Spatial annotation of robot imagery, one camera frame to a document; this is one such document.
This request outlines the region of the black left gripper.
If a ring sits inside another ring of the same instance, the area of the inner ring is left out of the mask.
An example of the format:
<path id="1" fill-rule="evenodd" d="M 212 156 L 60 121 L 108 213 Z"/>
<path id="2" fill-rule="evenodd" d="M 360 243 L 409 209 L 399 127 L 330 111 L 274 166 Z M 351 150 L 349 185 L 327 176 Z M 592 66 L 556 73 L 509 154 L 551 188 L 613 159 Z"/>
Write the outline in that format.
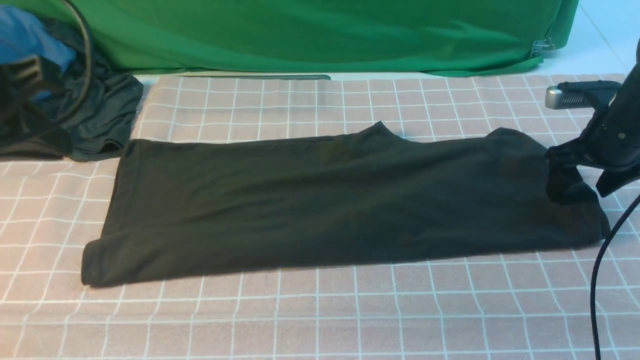
<path id="1" fill-rule="evenodd" d="M 42 92 L 63 90 L 60 67 L 41 55 L 1 66 L 2 158 L 64 158 L 73 149 L 68 133 L 39 109 Z"/>

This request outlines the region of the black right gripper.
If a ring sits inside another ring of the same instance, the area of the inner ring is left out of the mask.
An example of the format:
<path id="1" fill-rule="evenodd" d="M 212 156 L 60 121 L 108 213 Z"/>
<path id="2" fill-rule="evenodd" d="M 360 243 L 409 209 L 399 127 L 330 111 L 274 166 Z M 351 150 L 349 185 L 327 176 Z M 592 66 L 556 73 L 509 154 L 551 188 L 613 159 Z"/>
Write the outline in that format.
<path id="1" fill-rule="evenodd" d="M 596 182 L 602 198 L 638 180 L 640 64 L 636 63 L 620 84 L 609 104 L 593 109 L 578 137 L 546 151 L 550 167 L 546 191 L 550 198 L 579 198 L 583 191 L 579 166 L 602 171 Z"/>

